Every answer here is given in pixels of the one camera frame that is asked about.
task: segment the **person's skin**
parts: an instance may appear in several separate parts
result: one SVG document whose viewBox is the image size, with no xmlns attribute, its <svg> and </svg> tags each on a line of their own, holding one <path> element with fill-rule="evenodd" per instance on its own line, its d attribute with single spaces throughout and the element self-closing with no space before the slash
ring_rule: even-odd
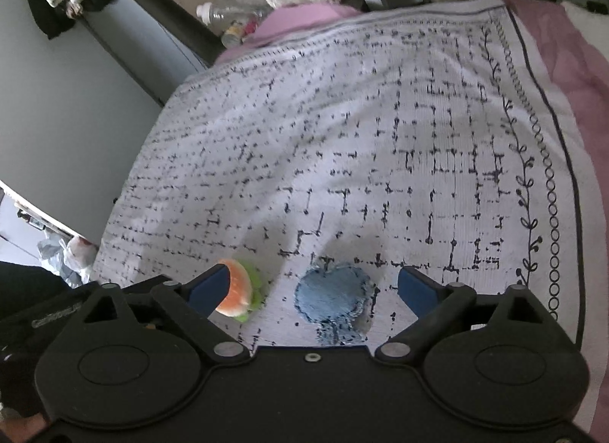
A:
<svg viewBox="0 0 609 443">
<path fill-rule="evenodd" d="M 41 414 L 0 422 L 0 432 L 8 436 L 13 443 L 24 443 L 44 428 L 46 428 L 46 422 Z"/>
</svg>

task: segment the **black leafy vine pattern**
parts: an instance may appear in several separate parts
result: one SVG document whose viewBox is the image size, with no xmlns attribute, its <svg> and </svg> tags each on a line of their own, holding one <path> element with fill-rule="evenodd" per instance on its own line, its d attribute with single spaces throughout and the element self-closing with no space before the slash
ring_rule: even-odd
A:
<svg viewBox="0 0 609 443">
<path fill-rule="evenodd" d="M 516 134 L 515 124 L 518 120 L 510 115 L 510 111 L 514 108 L 514 104 L 511 99 L 508 99 L 505 94 L 501 93 L 501 87 L 499 85 L 501 67 L 498 61 L 491 56 L 488 49 L 489 43 L 491 43 L 491 31 L 488 27 L 483 26 L 480 48 L 482 50 L 482 57 L 488 62 L 491 71 L 491 85 L 497 90 L 497 94 L 502 98 L 504 116 L 501 118 L 501 126 L 507 135 L 514 138 L 514 142 L 509 144 L 509 149 L 520 157 L 523 166 L 522 173 L 516 175 L 516 183 L 519 185 L 516 194 L 518 196 L 518 205 L 524 208 L 526 212 L 525 216 L 520 218 L 520 223 L 526 228 L 529 234 L 528 253 L 526 257 L 523 257 L 523 267 L 516 269 L 516 276 L 518 277 L 519 284 L 528 287 L 529 281 L 531 280 L 531 274 L 539 267 L 539 264 L 534 262 L 534 253 L 539 252 L 539 245 L 543 242 L 543 237 L 541 237 L 541 235 L 538 235 L 535 239 L 533 238 L 534 230 L 537 228 L 539 221 L 531 215 L 531 187 L 534 185 L 535 181 L 529 176 L 529 170 L 535 166 L 535 158 L 532 156 L 527 157 L 527 146 L 520 142 L 518 135 Z"/>
</svg>

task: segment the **triangular cutout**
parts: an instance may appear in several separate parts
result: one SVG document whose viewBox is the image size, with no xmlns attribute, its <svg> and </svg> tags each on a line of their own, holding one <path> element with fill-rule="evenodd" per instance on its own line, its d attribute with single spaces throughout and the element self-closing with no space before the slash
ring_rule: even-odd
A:
<svg viewBox="0 0 609 443">
<path fill-rule="evenodd" d="M 84 320 L 85 323 L 99 323 L 100 321 L 112 321 L 118 317 L 112 297 L 102 297 L 89 312 Z"/>
<path fill-rule="evenodd" d="M 541 318 L 535 312 L 533 306 L 524 297 L 515 297 L 510 314 L 507 317 L 512 321 L 522 321 L 525 323 L 539 323 Z"/>
</svg>

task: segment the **black border line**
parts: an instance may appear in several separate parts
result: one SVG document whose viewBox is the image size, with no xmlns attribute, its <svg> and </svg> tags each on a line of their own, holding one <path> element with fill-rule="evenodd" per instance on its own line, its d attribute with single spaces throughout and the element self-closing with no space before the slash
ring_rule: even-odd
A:
<svg viewBox="0 0 609 443">
<path fill-rule="evenodd" d="M 541 94 L 541 99 L 543 100 L 544 104 L 546 104 L 547 109 L 549 109 L 550 113 L 552 114 L 552 118 L 554 121 L 554 128 L 556 128 L 556 132 L 558 133 L 558 139 L 560 140 L 560 145 L 562 146 L 563 151 L 564 151 L 564 158 L 567 163 L 567 168 L 569 169 L 569 173 L 571 174 L 571 183 L 573 185 L 573 199 L 574 199 L 574 204 L 575 204 L 575 223 L 576 223 L 576 233 L 577 233 L 577 269 L 578 269 L 578 275 L 579 275 L 579 315 L 577 318 L 577 334 L 576 334 L 575 343 L 576 343 L 577 348 L 581 350 L 582 342 L 583 342 L 583 330 L 584 330 L 585 321 L 586 321 L 586 282 L 585 282 L 584 271 L 583 271 L 582 212 L 581 212 L 580 202 L 579 202 L 579 187 L 577 185 L 577 179 L 576 179 L 575 173 L 573 171 L 573 163 L 571 162 L 571 155 L 569 154 L 569 151 L 567 150 L 566 143 L 564 141 L 564 135 L 563 135 L 562 129 L 560 127 L 560 124 L 558 122 L 558 116 L 556 116 L 556 112 L 553 110 L 552 106 L 550 106 L 550 103 L 547 100 L 546 93 L 543 91 L 543 89 L 541 88 L 541 86 L 539 85 L 539 83 L 537 82 L 537 79 L 535 78 L 535 76 L 533 74 L 533 70 L 531 69 L 531 62 L 529 61 L 529 54 L 527 52 L 525 40 L 523 39 L 523 35 L 520 32 L 520 29 L 518 28 L 518 24 L 516 22 L 514 14 L 512 13 L 512 10 L 510 10 L 507 7 L 506 7 L 506 10 L 508 12 L 508 15 L 510 16 L 512 25 L 514 25 L 516 34 L 518 35 L 518 39 L 520 40 L 520 43 L 523 47 L 523 55 L 525 57 L 525 64 L 526 64 L 527 70 L 529 71 L 529 74 L 531 75 L 531 79 L 533 79 L 535 86 L 537 86 L 537 89 Z"/>
</svg>

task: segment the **white bottle cap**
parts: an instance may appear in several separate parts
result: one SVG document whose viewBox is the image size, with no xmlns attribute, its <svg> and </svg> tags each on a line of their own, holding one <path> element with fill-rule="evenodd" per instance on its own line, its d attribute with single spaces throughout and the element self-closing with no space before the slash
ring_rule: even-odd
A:
<svg viewBox="0 0 609 443">
<path fill-rule="evenodd" d="M 211 2 L 198 5 L 197 17 L 199 17 L 205 25 L 211 24 Z"/>
</svg>

